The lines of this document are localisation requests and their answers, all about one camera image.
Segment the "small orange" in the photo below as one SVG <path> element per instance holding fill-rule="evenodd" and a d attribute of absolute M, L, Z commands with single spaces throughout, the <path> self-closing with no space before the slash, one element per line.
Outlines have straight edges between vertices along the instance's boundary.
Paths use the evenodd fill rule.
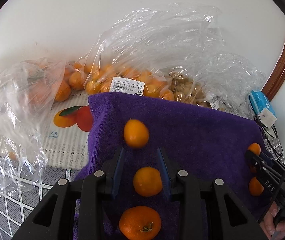
<path fill-rule="evenodd" d="M 151 197 L 162 191 L 160 172 L 147 166 L 137 170 L 133 178 L 133 186 L 137 194 L 143 197 Z"/>
<path fill-rule="evenodd" d="M 123 136 L 127 146 L 143 148 L 149 141 L 149 130 L 143 122 L 137 119 L 130 119 L 125 124 Z"/>

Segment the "large orange with stem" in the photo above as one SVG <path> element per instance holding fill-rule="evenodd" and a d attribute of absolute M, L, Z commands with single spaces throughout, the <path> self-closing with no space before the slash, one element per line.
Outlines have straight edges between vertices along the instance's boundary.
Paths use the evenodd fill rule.
<path fill-rule="evenodd" d="M 161 218 L 150 207 L 136 206 L 122 214 L 119 228 L 128 239 L 154 239 L 161 229 Z"/>

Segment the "small orange front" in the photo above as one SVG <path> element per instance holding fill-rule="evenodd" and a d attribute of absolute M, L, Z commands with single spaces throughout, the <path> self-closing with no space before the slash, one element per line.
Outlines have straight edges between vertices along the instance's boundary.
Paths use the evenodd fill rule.
<path fill-rule="evenodd" d="M 143 122 L 137 119 L 130 119 L 125 124 L 123 136 L 127 146 L 143 148 L 149 141 L 149 130 Z"/>

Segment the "purple towel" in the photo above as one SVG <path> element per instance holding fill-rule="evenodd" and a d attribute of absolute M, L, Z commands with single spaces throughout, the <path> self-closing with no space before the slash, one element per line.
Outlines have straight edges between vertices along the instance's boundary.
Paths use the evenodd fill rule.
<path fill-rule="evenodd" d="M 245 161 L 245 152 L 252 143 L 263 145 L 256 122 L 186 103 L 117 92 L 91 95 L 88 102 L 94 119 L 88 135 L 89 161 L 76 178 L 83 179 L 100 169 L 117 148 L 123 147 L 125 163 L 115 199 L 118 214 L 133 206 L 151 207 L 161 217 L 157 239 L 175 239 L 179 204 L 169 202 L 162 193 L 142 197 L 133 186 L 138 169 L 157 167 L 160 147 L 198 179 L 221 178 L 255 218 L 262 214 L 269 200 L 249 193 L 252 175 Z M 143 148 L 131 148 L 125 142 L 123 130 L 130 119 L 143 122 L 149 130 L 149 141 Z"/>

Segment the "blue white box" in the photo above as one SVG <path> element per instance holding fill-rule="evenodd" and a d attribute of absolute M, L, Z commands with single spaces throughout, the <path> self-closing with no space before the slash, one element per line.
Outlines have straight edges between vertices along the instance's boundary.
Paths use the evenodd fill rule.
<path fill-rule="evenodd" d="M 249 94 L 249 101 L 261 123 L 270 129 L 275 124 L 277 117 L 266 95 L 262 91 L 252 90 Z"/>

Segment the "grey checked tablecloth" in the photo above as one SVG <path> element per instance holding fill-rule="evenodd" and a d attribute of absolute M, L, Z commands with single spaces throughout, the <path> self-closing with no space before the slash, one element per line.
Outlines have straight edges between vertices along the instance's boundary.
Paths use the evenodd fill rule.
<path fill-rule="evenodd" d="M 15 196 L 0 196 L 0 239 L 11 239 L 31 211 L 61 179 L 73 181 L 79 170 L 48 166 L 38 186 L 24 183 L 30 191 Z"/>

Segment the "clear bag of oranges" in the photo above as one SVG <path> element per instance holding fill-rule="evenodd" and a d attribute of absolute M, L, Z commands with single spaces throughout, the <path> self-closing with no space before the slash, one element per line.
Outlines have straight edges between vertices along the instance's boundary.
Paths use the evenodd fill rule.
<path fill-rule="evenodd" d="M 266 77 L 224 50 L 219 15 L 217 7 L 177 3 L 130 12 L 83 57 L 87 93 L 109 92 L 120 77 L 143 83 L 145 96 L 247 116 L 249 94 Z"/>

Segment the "clear bag left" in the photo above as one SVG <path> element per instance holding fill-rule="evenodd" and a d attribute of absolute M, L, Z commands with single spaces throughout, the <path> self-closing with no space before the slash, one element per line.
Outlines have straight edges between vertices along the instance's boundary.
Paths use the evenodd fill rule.
<path fill-rule="evenodd" d="M 46 121 L 64 80 L 65 61 L 22 61 L 0 73 L 0 192 L 23 191 L 47 164 L 43 150 Z"/>

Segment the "brown wooden door frame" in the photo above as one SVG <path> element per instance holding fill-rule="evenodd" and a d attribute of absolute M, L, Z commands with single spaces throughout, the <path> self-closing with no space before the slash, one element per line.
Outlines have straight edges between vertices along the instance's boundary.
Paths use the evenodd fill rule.
<path fill-rule="evenodd" d="M 266 84 L 262 88 L 262 92 L 267 96 L 268 100 L 271 101 L 285 81 L 285 43 L 282 48 L 277 63 Z"/>

